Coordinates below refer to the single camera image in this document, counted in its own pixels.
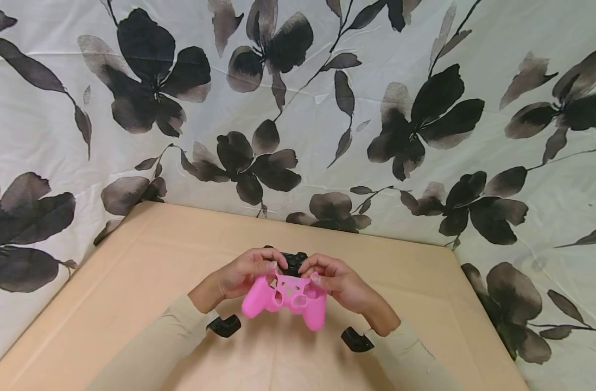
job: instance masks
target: beige sleeve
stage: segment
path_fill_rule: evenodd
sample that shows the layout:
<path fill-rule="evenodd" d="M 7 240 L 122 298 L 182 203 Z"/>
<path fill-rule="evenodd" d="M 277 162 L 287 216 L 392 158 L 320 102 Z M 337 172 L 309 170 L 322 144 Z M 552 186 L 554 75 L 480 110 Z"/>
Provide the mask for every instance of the beige sleeve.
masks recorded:
<path fill-rule="evenodd" d="M 207 335 L 218 316 L 200 313 L 187 295 L 133 338 L 92 381 L 87 391 L 157 391 L 177 363 Z"/>
<path fill-rule="evenodd" d="M 397 391 L 460 391 L 461 387 L 418 339 L 406 321 L 387 337 L 374 330 L 365 333 L 372 341 L 383 371 Z"/>

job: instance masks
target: wrist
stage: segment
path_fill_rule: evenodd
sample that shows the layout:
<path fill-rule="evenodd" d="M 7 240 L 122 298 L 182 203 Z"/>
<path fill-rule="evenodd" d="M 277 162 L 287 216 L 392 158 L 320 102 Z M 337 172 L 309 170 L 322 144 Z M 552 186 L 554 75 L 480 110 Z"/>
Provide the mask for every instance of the wrist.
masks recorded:
<path fill-rule="evenodd" d="M 187 296 L 200 313 L 211 312 L 224 300 L 224 294 L 215 282 L 215 273 L 202 280 Z"/>
<path fill-rule="evenodd" d="M 361 314 L 376 334 L 381 337 L 387 337 L 389 333 L 400 326 L 400 317 L 376 291 L 373 291 L 371 303 Z"/>

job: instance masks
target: hand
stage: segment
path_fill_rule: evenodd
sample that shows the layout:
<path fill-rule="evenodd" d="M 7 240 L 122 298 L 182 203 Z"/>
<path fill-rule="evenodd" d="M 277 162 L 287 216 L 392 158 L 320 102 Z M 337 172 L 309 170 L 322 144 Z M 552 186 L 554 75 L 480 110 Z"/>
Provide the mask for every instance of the hand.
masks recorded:
<path fill-rule="evenodd" d="M 315 254 L 298 271 L 328 291 L 343 308 L 362 314 L 378 335 L 385 337 L 400 325 L 400 318 L 388 302 L 344 261 Z"/>
<path fill-rule="evenodd" d="M 225 299 L 244 296 L 258 276 L 269 275 L 272 281 L 278 264 L 287 268 L 287 260 L 276 248 L 251 248 L 212 272 L 188 296 L 200 312 L 207 313 Z"/>

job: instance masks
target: pink silicone controller cover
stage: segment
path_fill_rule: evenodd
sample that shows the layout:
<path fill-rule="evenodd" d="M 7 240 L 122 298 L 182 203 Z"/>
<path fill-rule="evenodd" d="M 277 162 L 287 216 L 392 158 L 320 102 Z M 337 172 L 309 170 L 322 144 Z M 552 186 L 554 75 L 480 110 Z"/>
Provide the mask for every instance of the pink silicone controller cover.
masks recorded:
<path fill-rule="evenodd" d="M 282 306 L 293 314 L 301 314 L 312 331 L 324 326 L 326 291 L 316 287 L 310 279 L 285 276 L 276 272 L 276 287 L 270 287 L 265 276 L 257 278 L 242 303 L 248 318 L 256 317 L 263 309 L 276 312 Z"/>

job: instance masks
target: person's left hand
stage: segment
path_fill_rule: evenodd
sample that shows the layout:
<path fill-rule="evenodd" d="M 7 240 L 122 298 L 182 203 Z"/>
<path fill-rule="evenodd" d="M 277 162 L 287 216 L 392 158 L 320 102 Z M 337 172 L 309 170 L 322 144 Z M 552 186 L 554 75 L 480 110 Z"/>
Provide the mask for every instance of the person's left hand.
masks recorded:
<path fill-rule="evenodd" d="M 200 312 L 207 313 L 225 299 L 244 296 L 258 276 L 274 279 L 277 265 L 287 268 L 287 260 L 276 248 L 251 248 L 212 272 L 188 296 Z"/>

